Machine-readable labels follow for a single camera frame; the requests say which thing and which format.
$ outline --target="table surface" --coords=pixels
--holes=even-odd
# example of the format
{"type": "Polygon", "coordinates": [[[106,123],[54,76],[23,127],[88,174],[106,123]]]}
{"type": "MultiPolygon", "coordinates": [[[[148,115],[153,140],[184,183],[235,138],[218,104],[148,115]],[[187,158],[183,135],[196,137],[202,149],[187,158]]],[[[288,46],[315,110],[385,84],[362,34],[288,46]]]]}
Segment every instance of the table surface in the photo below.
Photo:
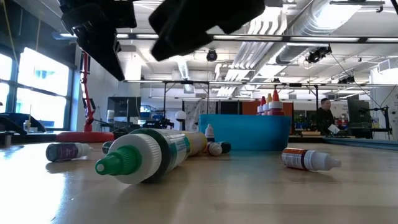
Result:
{"type": "Polygon", "coordinates": [[[397,223],[398,152],[290,144],[329,152],[342,167],[305,172],[279,152],[191,157],[160,184],[95,173],[90,156],[49,163],[47,144],[0,149],[0,223],[397,223]]]}

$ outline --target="person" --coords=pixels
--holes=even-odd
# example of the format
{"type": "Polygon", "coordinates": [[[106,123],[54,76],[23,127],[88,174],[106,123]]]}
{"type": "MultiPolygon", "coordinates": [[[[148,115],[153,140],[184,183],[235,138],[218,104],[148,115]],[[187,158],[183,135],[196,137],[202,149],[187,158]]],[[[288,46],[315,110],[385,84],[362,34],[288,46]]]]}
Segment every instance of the person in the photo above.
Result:
{"type": "Polygon", "coordinates": [[[330,111],[330,100],[324,98],[321,100],[321,107],[317,111],[317,129],[322,135],[330,134],[329,126],[335,124],[335,118],[330,111]]]}

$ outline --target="green nozzle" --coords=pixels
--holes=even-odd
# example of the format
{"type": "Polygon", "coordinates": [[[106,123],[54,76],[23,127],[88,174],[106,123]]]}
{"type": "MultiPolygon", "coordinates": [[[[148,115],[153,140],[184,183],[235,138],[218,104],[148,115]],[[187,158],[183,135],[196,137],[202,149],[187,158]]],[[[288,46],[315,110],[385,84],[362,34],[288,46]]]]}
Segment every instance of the green nozzle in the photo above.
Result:
{"type": "Polygon", "coordinates": [[[95,164],[99,175],[129,175],[138,170],[142,163],[141,153],[134,146],[122,146],[106,155],[95,164]]]}

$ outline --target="red bottle cap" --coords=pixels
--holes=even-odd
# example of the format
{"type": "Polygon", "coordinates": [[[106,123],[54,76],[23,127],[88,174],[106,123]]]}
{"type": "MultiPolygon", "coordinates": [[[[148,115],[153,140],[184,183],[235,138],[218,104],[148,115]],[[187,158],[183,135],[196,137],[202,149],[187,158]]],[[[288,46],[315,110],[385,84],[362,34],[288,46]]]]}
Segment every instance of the red bottle cap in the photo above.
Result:
{"type": "Polygon", "coordinates": [[[265,96],[262,96],[261,97],[261,106],[262,105],[264,105],[264,104],[266,104],[267,102],[266,102],[266,97],[265,96]]]}
{"type": "Polygon", "coordinates": [[[272,96],[272,100],[273,101],[279,101],[279,95],[278,95],[278,91],[274,90],[274,94],[272,96]]]}

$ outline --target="blue bin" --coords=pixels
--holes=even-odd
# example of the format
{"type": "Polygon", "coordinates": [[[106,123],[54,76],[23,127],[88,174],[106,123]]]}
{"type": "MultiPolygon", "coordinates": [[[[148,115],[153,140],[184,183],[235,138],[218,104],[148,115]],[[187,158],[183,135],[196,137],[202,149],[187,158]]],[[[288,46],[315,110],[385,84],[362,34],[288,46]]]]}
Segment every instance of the blue bin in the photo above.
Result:
{"type": "Polygon", "coordinates": [[[289,140],[290,116],[203,114],[199,130],[211,124],[217,142],[231,143],[234,151],[282,151],[289,140]]]}

